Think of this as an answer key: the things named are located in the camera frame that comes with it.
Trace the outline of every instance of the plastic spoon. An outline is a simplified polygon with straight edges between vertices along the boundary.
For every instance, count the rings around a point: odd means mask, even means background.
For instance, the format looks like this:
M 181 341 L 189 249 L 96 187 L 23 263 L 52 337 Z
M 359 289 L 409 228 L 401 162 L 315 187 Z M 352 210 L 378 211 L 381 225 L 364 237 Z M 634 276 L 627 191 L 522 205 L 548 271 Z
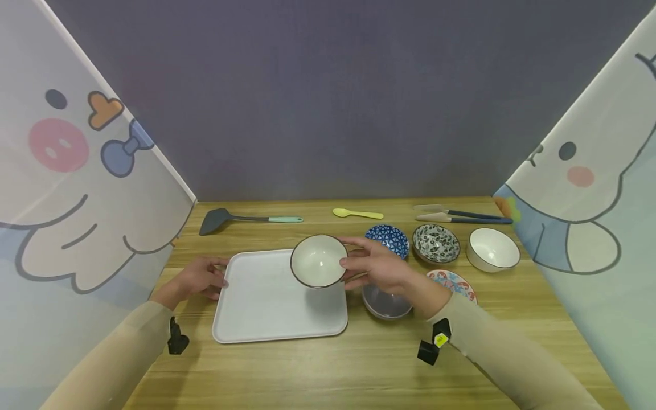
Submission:
M 349 215 L 364 216 L 365 218 L 383 219 L 384 215 L 378 212 L 355 212 L 344 208 L 335 208 L 333 213 L 340 218 L 346 218 Z

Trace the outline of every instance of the gray backdrop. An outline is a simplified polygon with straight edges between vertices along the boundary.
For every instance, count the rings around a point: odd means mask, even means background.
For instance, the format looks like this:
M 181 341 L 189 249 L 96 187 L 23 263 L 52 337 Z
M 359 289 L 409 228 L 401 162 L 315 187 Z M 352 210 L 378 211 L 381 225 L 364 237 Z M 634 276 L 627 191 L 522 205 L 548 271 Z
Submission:
M 654 0 L 48 3 L 212 201 L 492 194 Z

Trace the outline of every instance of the pink cheek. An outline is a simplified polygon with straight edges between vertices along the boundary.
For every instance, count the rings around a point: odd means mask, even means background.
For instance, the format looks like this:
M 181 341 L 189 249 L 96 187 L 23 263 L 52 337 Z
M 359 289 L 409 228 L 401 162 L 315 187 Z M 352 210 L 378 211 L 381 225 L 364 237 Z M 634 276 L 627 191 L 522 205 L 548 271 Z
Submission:
M 76 171 L 89 158 L 89 145 L 82 131 L 63 119 L 42 119 L 30 130 L 32 155 L 44 167 L 58 173 Z
M 580 188 L 587 188 L 594 182 L 594 174 L 586 167 L 572 167 L 567 170 L 567 179 Z

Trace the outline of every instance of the black clip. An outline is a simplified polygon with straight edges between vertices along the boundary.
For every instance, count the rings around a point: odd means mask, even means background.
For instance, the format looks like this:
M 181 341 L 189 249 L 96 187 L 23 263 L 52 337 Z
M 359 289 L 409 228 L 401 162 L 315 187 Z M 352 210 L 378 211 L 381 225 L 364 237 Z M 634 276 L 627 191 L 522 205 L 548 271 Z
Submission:
M 417 358 L 429 365 L 435 365 L 440 355 L 440 348 L 451 338 L 451 326 L 448 319 L 442 319 L 433 325 L 432 343 L 419 342 Z
M 189 337 L 182 334 L 180 325 L 175 323 L 175 318 L 171 318 L 171 338 L 167 342 L 169 345 L 169 354 L 182 354 L 184 349 L 189 346 Z

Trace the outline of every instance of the spatula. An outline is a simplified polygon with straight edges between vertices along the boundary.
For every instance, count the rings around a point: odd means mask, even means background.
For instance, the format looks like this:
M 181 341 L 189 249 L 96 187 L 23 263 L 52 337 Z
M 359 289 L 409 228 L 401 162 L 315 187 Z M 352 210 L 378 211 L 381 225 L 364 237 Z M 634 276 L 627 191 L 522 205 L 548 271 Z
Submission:
M 201 230 L 198 232 L 200 236 L 209 235 L 215 230 L 219 229 L 221 225 L 227 220 L 259 220 L 263 222 L 282 222 L 285 224 L 297 224 L 303 222 L 303 218 L 299 216 L 236 216 L 228 212 L 225 208 L 214 209 L 209 211 L 203 219 Z

